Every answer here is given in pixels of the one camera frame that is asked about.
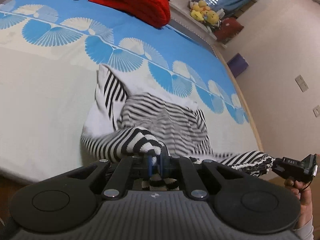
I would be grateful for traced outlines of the person's right hand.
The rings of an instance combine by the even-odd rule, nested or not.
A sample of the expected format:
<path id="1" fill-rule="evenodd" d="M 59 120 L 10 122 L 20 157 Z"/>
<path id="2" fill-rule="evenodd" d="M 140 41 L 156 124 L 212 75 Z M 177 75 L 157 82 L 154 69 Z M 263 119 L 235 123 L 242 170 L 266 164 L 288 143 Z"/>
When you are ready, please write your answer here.
<path id="1" fill-rule="evenodd" d="M 300 202 L 300 215 L 295 224 L 295 229 L 300 229 L 313 218 L 311 188 L 307 187 L 306 183 L 294 180 L 293 178 L 285 180 L 284 185 Z"/>

